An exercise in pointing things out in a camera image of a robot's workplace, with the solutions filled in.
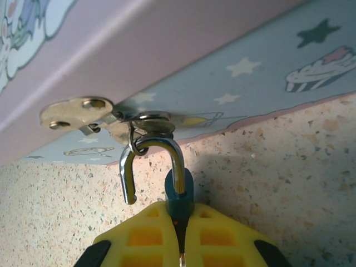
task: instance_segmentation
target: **blue surface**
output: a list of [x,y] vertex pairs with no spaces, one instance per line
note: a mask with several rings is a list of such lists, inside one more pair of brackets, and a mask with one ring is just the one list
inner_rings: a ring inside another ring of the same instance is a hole
[[[179,140],[226,129],[247,117],[354,92],[355,11],[355,0],[312,1],[154,84],[121,105],[138,111],[170,112],[177,126],[175,139]],[[302,42],[297,34],[312,30],[325,19],[331,27],[339,26],[340,29],[325,36],[323,42],[310,42],[297,48]],[[319,67],[316,66],[318,63],[314,65],[317,60],[321,60]],[[298,88],[305,83],[305,90],[287,92],[287,75],[308,65],[316,78],[327,76],[325,86],[310,90],[320,80],[311,83],[307,81],[310,77],[303,73],[296,75],[300,84],[292,86]],[[232,77],[232,70],[238,75]],[[224,102],[226,94],[232,96],[226,97],[231,102]],[[83,138],[86,137],[79,131],[68,133],[31,153],[42,158],[23,160],[85,164],[109,164],[119,160],[123,146],[105,130],[93,137],[97,142],[81,142]],[[114,149],[103,152],[109,157],[95,154],[97,151],[93,150],[89,152],[94,154],[89,155],[65,155],[71,150],[90,147]]]

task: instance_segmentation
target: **printed pattern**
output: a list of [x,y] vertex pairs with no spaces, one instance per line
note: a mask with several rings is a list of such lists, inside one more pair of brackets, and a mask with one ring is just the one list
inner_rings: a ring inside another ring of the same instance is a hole
[[17,71],[55,36],[75,0],[0,1],[0,94]]
[[[233,129],[241,120],[352,93],[354,10],[356,0],[311,1],[126,99],[121,110],[167,111],[175,139],[192,141]],[[123,147],[105,130],[90,138],[75,131],[33,155],[109,164],[119,160]]]

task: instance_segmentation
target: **metal hinge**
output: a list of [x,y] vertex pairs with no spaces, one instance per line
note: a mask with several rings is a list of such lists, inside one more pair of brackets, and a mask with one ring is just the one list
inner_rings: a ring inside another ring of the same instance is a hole
[[110,100],[102,97],[78,97],[52,104],[41,112],[40,118],[45,128],[56,131],[80,130],[86,136],[105,128],[121,144],[128,144],[130,127],[134,128],[134,139],[150,133],[172,138],[175,129],[167,112],[147,111],[126,115]]

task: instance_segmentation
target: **yellow grip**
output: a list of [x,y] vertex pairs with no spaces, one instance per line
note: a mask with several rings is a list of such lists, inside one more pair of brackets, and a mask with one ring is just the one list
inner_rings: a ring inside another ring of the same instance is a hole
[[94,244],[111,242],[101,267],[179,266],[179,247],[164,201],[101,234]]
[[185,236],[186,267],[268,267],[255,240],[275,245],[267,236],[196,203]]

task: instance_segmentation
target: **star print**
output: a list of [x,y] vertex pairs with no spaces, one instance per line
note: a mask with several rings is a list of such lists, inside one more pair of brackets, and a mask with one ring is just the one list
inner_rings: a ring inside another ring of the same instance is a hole
[[41,159],[43,157],[42,156],[27,156],[26,158],[28,158],[28,159]]
[[243,73],[253,73],[253,69],[259,65],[261,65],[261,62],[251,62],[247,57],[244,57],[236,65],[227,66],[225,69],[232,71],[231,76],[236,77]]
[[91,144],[93,142],[98,142],[98,138],[83,138],[82,140],[79,140],[78,142],[85,142],[87,144]]
[[222,97],[215,98],[214,101],[218,102],[219,105],[225,104],[225,103],[232,103],[235,102],[237,98],[239,98],[239,95],[232,96],[231,94],[227,93],[223,95]]
[[152,102],[155,95],[156,93],[138,93],[132,96],[131,99],[134,100],[136,104],[141,104],[146,101]]
[[322,43],[329,34],[339,30],[340,28],[340,26],[330,27],[329,19],[325,19],[313,29],[298,32],[297,36],[302,38],[303,41],[297,47],[302,48],[312,42]]

